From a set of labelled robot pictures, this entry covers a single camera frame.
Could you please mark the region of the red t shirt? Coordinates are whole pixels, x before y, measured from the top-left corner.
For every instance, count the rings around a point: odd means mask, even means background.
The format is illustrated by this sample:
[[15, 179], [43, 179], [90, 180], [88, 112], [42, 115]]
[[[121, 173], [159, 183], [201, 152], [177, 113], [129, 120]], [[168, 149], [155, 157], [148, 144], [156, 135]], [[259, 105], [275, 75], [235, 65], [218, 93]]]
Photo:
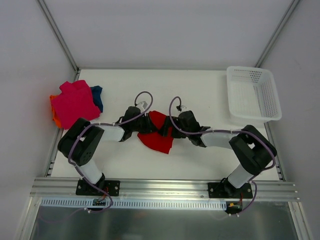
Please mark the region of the red t shirt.
[[149, 149], [169, 154], [174, 140], [174, 138], [171, 137], [173, 128], [169, 127], [168, 136], [162, 136], [159, 133], [159, 130], [163, 127], [167, 116], [156, 110], [150, 111], [148, 115], [150, 116], [151, 122], [156, 127], [156, 130], [151, 133], [138, 133], [137, 137]]

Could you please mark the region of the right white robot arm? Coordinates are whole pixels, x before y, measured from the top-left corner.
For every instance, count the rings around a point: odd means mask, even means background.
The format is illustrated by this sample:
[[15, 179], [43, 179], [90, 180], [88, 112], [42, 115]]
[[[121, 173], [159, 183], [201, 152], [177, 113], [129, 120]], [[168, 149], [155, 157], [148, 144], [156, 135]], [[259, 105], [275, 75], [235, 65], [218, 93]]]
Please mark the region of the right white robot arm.
[[209, 126], [201, 126], [191, 110], [182, 111], [177, 117], [169, 114], [160, 133], [174, 139], [187, 138], [197, 147], [232, 150], [239, 165], [213, 189], [230, 198], [239, 195], [244, 184], [261, 172], [273, 168], [278, 154], [276, 148], [253, 125], [235, 131], [214, 130]]

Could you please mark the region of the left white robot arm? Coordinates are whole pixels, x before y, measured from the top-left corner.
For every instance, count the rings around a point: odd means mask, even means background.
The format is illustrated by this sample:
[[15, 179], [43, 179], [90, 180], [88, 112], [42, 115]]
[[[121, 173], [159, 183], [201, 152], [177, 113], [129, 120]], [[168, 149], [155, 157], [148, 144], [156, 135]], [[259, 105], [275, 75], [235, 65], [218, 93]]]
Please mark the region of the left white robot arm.
[[157, 130], [148, 113], [130, 106], [114, 123], [91, 123], [85, 118], [78, 118], [60, 139], [57, 149], [87, 182], [87, 189], [93, 195], [99, 195], [105, 188], [105, 175], [93, 160], [99, 143], [124, 142], [134, 132], [151, 134]]

